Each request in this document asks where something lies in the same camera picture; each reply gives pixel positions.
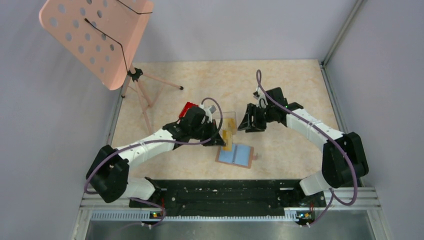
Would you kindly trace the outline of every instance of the red object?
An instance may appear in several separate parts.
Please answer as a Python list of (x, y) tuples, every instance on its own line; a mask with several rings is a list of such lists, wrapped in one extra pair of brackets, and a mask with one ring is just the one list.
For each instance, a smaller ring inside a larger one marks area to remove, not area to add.
[(194, 106), (198, 107), (199, 105), (194, 104), (194, 103), (191, 103), (191, 102), (188, 101), (185, 104), (184, 108), (182, 109), (181, 113), (179, 114), (179, 118), (184, 117), (186, 115), (186, 113), (187, 113), (187, 110), (189, 110), (190, 108), (192, 108)]

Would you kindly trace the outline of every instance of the perforated pink panel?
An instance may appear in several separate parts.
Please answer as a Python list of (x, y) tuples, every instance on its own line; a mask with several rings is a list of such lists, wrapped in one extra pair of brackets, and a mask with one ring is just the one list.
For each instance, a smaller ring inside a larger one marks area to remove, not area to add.
[[(121, 0), (139, 13), (153, 10), (147, 0)], [(39, 20), (54, 38), (90, 69), (110, 90), (124, 83), (127, 69), (133, 62), (137, 47), (149, 21), (150, 14), (138, 15), (116, 0), (47, 0)]]

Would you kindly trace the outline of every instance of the black connector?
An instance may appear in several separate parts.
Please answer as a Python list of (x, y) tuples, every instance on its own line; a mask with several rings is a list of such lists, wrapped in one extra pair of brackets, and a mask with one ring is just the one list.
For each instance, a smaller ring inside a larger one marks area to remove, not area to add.
[(143, 71), (140, 68), (134, 68), (135, 73), (128, 71), (126, 74), (132, 79), (133, 82), (137, 82), (139, 78), (143, 75)]
[[(361, 137), (355, 132), (351, 132), (335, 139), (335, 141), (346, 152), (352, 162), (356, 177), (360, 178), (368, 174), (368, 163)], [(351, 170), (346, 160), (330, 141), (324, 144), (322, 150), (322, 175), (325, 181), (333, 188), (339, 188), (353, 181)]]
[(265, 109), (259, 108), (253, 103), (247, 104), (244, 118), (238, 126), (238, 131), (246, 131), (246, 133), (263, 132), (267, 129), (267, 121), (265, 119)]
[[(94, 169), (109, 155), (116, 152), (110, 145), (102, 147), (94, 159), (85, 179), (88, 179)], [(105, 203), (117, 200), (127, 189), (130, 166), (127, 159), (118, 154), (107, 161), (93, 176), (91, 186), (96, 190)]]
[(198, 106), (193, 106), (187, 110), (179, 123), (172, 122), (163, 126), (162, 129), (172, 134), (172, 138), (179, 142), (188, 143), (190, 139), (204, 141), (211, 138), (203, 146), (225, 146), (225, 142), (218, 132), (217, 123), (207, 121), (206, 112)]

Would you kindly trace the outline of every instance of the silver metal panel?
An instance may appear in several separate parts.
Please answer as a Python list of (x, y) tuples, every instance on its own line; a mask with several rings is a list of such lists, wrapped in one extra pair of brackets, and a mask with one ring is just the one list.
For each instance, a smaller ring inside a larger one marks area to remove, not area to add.
[[(150, 210), (94, 210), (91, 221), (145, 221), (158, 222), (150, 218)], [(295, 210), (285, 211), (284, 216), (167, 216), (164, 222), (298, 222)]]
[[(334, 192), (336, 195), (343, 200), (344, 202), (349, 202), (352, 198), (352, 187), (340, 187), (338, 189), (335, 189)], [(330, 201), (331, 193), (329, 190), (324, 191), (325, 200), (328, 203)], [(111, 203), (105, 203), (103, 199), (98, 195), (89, 195), (84, 194), (80, 209), (87, 209), (87, 210), (123, 210), (123, 209), (129, 209), (128, 205), (130, 203), (130, 200), (128, 198), (119, 198), (114, 202)], [(339, 203), (338, 201), (334, 200), (332, 202), (332, 207), (330, 210), (345, 210), (345, 211), (352, 211), (352, 210), (379, 210), (381, 208), (380, 201), (377, 197), (377, 194), (375, 192), (375, 189), (373, 187), (360, 187), (358, 189), (358, 197), (356, 199), (356, 202), (352, 206), (345, 206)], [(285, 210), (291, 211), (305, 211), (308, 208), (305, 207), (287, 207)], [(317, 207), (317, 210), (323, 210), (323, 207)]]
[(294, 222), (164, 222), (149, 230), (131, 222), (91, 221), (86, 240), (374, 240), (366, 211), (331, 211), (311, 228)]

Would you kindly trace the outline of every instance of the tripod leg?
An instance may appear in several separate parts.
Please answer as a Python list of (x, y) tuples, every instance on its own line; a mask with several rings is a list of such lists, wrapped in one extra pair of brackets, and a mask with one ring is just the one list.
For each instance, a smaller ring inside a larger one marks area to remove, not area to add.
[(137, 81), (136, 85), (138, 86), (138, 89), (143, 94), (142, 96), (146, 99), (148, 106), (153, 107), (153, 102), (149, 97), (149, 94), (147, 93), (145, 86), (143, 86), (143, 83), (140, 81)]
[(147, 125), (148, 134), (152, 135), (152, 126), (150, 125), (149, 117), (147, 116), (147, 107), (145, 107), (145, 104), (143, 102), (142, 90), (140, 89), (139, 85), (135, 85), (135, 89), (137, 90), (138, 100), (140, 101), (141, 109), (143, 111), (143, 116)]
[(157, 76), (150, 75), (150, 74), (148, 74), (148, 73), (146, 73), (146, 72), (144, 72), (144, 73), (143, 73), (143, 75), (144, 75), (144, 76), (146, 76), (146, 77), (148, 77), (148, 78), (150, 78), (150, 79), (153, 79), (153, 80), (159, 81), (159, 82), (161, 82), (161, 83), (168, 84), (169, 86), (172, 86), (172, 87), (177, 88), (177, 89), (179, 89), (179, 90), (183, 90), (183, 89), (184, 89), (184, 87), (183, 87), (183, 86), (180, 86), (180, 85), (177, 85), (177, 84), (175, 84), (175, 83), (169, 82), (169, 81), (164, 80), (164, 79), (162, 79), (162, 78), (159, 78), (159, 77), (157, 77)]
[(131, 79), (123, 83), (123, 90), (121, 95), (122, 98), (125, 98), (125, 94), (127, 93), (127, 89), (128, 89), (128, 86), (130, 85), (130, 82), (131, 82)]

